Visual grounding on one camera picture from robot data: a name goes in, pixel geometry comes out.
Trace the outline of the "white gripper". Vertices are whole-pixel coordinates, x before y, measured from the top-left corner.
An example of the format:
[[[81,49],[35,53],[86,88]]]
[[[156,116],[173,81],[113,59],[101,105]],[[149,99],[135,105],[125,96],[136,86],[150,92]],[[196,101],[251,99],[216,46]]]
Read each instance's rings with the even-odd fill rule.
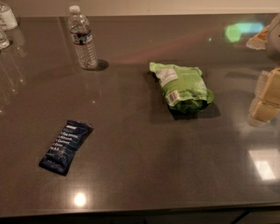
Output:
[[[280,12],[270,26],[265,26],[245,44],[250,49],[266,49],[268,57],[280,64]],[[280,112],[280,67],[262,71],[255,88],[255,97],[248,111],[247,122],[253,127],[262,127]]]

